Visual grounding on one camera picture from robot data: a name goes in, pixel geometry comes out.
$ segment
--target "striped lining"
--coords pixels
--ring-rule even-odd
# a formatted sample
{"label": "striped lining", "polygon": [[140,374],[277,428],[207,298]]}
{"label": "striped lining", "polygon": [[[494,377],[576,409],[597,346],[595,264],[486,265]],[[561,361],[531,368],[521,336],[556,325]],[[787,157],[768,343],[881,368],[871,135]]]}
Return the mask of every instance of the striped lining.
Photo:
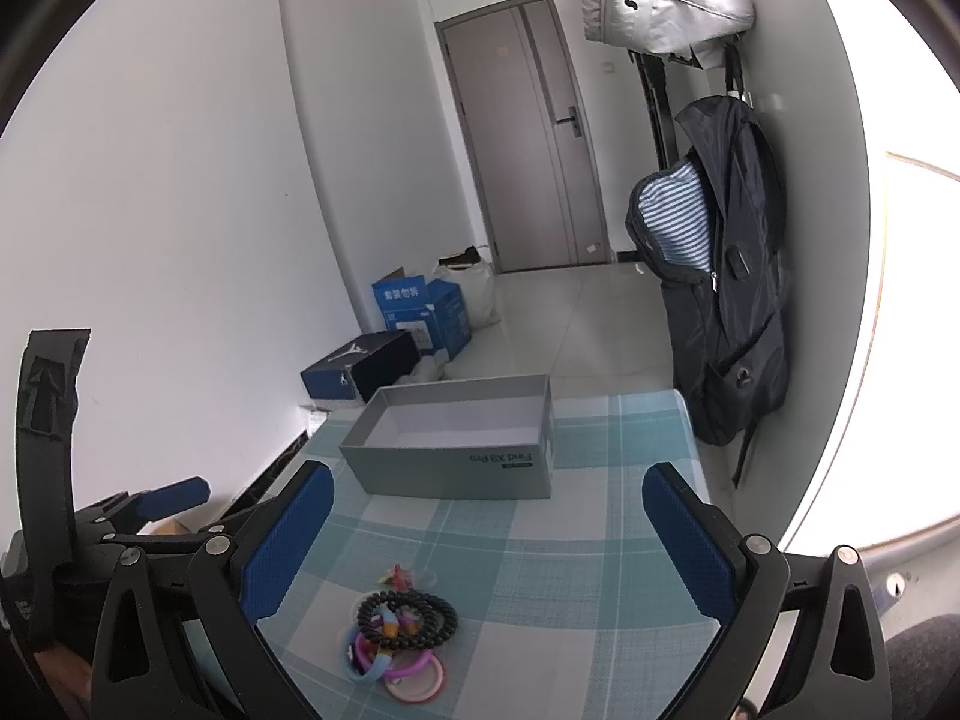
{"label": "striped lining", "polygon": [[700,177],[683,159],[640,193],[640,215],[672,265],[712,271],[710,215]]}

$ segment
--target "hanging bag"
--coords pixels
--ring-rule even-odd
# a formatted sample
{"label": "hanging bag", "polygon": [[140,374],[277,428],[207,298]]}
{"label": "hanging bag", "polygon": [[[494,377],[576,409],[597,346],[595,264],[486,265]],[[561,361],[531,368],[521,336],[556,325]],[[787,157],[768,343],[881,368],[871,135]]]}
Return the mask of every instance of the hanging bag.
{"label": "hanging bag", "polygon": [[582,0],[587,40],[723,66],[719,38],[754,23],[750,0]]}

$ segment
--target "door handle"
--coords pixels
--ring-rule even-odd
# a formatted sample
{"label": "door handle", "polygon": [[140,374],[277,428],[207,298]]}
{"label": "door handle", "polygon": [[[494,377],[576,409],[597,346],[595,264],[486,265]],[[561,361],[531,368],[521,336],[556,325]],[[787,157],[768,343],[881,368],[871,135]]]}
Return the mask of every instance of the door handle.
{"label": "door handle", "polygon": [[566,117],[566,119],[557,119],[555,124],[566,124],[567,122],[570,122],[570,124],[573,126],[573,137],[583,138],[584,130],[582,127],[580,127],[580,116],[577,113],[577,106],[571,105],[567,110],[570,115]]}

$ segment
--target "floor tile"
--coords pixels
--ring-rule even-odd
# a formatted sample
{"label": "floor tile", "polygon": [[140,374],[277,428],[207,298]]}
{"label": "floor tile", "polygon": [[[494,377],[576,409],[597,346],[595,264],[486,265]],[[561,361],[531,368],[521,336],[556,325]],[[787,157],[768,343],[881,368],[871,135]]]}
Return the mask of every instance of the floor tile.
{"label": "floor tile", "polygon": [[573,304],[556,305],[501,322],[473,334],[445,369],[451,379],[549,373],[573,313]]}
{"label": "floor tile", "polygon": [[662,303],[648,305],[636,298],[578,301],[569,322],[569,334],[586,338],[626,336],[642,330],[666,326]]}
{"label": "floor tile", "polygon": [[497,310],[501,317],[510,317],[555,306],[572,306],[583,285],[583,271],[571,268],[497,276]]}
{"label": "floor tile", "polygon": [[619,298],[661,300],[659,279],[649,272],[639,274],[634,263],[586,269],[584,288],[580,291],[580,303]]}
{"label": "floor tile", "polygon": [[673,362],[669,360],[665,365],[642,370],[640,373],[628,373],[618,376],[618,389],[614,394],[627,395],[631,392],[659,392],[662,389],[673,389]]}
{"label": "floor tile", "polygon": [[665,327],[641,328],[629,335],[595,336],[572,327],[560,345],[556,376],[623,376],[663,367],[670,361]]}

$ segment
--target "black coil hair tie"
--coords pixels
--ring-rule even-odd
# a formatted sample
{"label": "black coil hair tie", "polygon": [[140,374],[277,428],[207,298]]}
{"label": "black coil hair tie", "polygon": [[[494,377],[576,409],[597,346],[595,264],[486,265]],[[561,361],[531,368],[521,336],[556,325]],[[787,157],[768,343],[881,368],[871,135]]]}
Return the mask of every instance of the black coil hair tie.
{"label": "black coil hair tie", "polygon": [[[387,637],[373,624],[373,616],[381,605],[394,613],[399,613],[402,607],[411,608],[421,618],[421,628],[415,634],[401,631],[395,637]],[[415,590],[374,593],[363,600],[357,611],[357,627],[363,638],[387,650],[432,650],[457,632],[457,622],[456,610],[450,603],[436,595]]]}

